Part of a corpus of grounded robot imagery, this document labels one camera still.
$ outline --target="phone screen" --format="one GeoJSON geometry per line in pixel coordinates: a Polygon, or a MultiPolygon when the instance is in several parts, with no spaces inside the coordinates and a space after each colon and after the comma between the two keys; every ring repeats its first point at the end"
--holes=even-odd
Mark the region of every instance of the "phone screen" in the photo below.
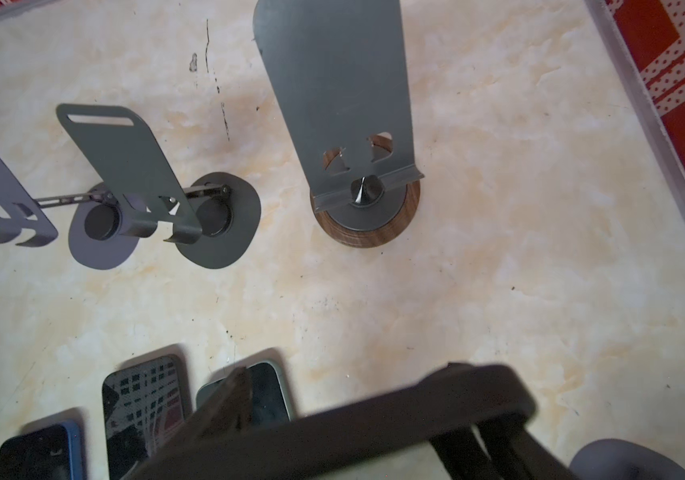
{"type": "Polygon", "coordinates": [[[185,420],[180,360],[162,356],[111,373],[103,383],[110,480],[120,480],[153,456],[185,420]]]}
{"type": "Polygon", "coordinates": [[[70,480],[68,431],[52,425],[0,448],[0,480],[70,480]]]}

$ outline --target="round base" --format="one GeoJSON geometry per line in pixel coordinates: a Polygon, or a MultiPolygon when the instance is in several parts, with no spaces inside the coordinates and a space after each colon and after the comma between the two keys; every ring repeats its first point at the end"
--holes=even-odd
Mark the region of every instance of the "round base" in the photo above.
{"type": "Polygon", "coordinates": [[[220,184],[230,187],[225,204],[209,197],[191,198],[203,228],[192,245],[177,244],[185,258],[204,268],[223,268],[239,260],[249,247],[260,224],[260,196],[249,182],[224,172],[204,175],[194,187],[220,184]]]}
{"type": "MultiPolygon", "coordinates": [[[[403,188],[405,189],[405,194],[401,208],[395,216],[390,220],[387,220],[384,225],[373,230],[361,231],[347,228],[335,221],[328,211],[321,212],[320,214],[314,213],[313,215],[316,217],[318,225],[321,226],[326,234],[337,240],[340,244],[354,246],[356,248],[381,246],[387,244],[406,230],[406,227],[412,222],[412,218],[415,217],[415,213],[417,212],[417,205],[420,203],[420,180],[407,184],[403,188]]],[[[310,206],[313,208],[313,197],[310,198],[310,206]]],[[[361,212],[362,216],[366,216],[367,209],[370,207],[360,208],[350,206],[350,208],[358,210],[361,212]]]]}
{"type": "MultiPolygon", "coordinates": [[[[97,184],[90,191],[106,190],[105,184],[97,184]]],[[[142,210],[144,205],[137,205],[142,210]]],[[[68,231],[68,247],[70,254],[79,264],[96,270],[115,268],[129,258],[134,252],[137,242],[136,236],[121,235],[125,225],[119,206],[107,207],[98,202],[79,204],[76,214],[70,222],[68,231]],[[109,211],[115,212],[117,218],[105,215],[109,211]]]]}

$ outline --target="marble table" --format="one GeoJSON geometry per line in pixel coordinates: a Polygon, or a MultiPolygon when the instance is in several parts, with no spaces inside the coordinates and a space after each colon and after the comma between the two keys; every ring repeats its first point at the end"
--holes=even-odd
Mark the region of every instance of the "marble table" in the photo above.
{"type": "MultiPolygon", "coordinates": [[[[302,415],[450,360],[503,362],[563,462],[616,437],[685,467],[685,225],[585,4],[402,1],[425,179],[412,224],[373,250],[313,218],[254,5],[61,0],[0,21],[0,156],[32,195],[98,183],[54,115],[71,102],[137,112],[183,185],[222,170],[262,200],[223,270],[185,260],[164,227],[89,270],[68,252],[73,206],[48,212],[51,245],[1,245],[0,445],[79,408],[89,477],[107,478],[103,379],[177,344],[194,391],[276,349],[302,415]]],[[[357,475],[446,478],[430,447],[333,477],[357,475]]]]}

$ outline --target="black scratch mark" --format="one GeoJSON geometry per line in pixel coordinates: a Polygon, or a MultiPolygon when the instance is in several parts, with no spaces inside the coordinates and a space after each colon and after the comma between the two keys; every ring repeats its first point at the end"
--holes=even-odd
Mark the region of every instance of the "black scratch mark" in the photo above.
{"type": "Polygon", "coordinates": [[[230,141],[230,132],[228,131],[228,120],[225,118],[225,102],[221,101],[220,102],[220,110],[222,110],[222,122],[225,124],[225,135],[228,137],[228,141],[230,141]]]}
{"type": "Polygon", "coordinates": [[[206,19],[206,48],[203,49],[203,61],[206,63],[206,72],[209,73],[209,18],[206,19]]]}

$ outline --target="beige table surface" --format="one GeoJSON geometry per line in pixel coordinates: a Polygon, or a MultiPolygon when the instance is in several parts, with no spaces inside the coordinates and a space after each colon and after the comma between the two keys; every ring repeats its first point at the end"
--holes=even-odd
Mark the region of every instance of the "beige table surface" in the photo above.
{"type": "MultiPolygon", "coordinates": [[[[224,170],[262,201],[223,270],[179,255],[169,228],[89,270],[68,252],[73,206],[48,210],[51,245],[0,245],[0,445],[80,408],[89,477],[107,478],[100,385],[121,363],[180,344],[195,391],[275,347],[300,414],[449,360],[504,362],[562,461],[617,437],[685,467],[685,225],[585,5],[402,4],[423,196],[372,250],[311,214],[254,1],[62,0],[0,22],[0,156],[33,196],[98,182],[54,115],[82,102],[136,111],[183,185],[224,170]]],[[[340,474],[384,475],[446,478],[427,447],[340,474]]]]}

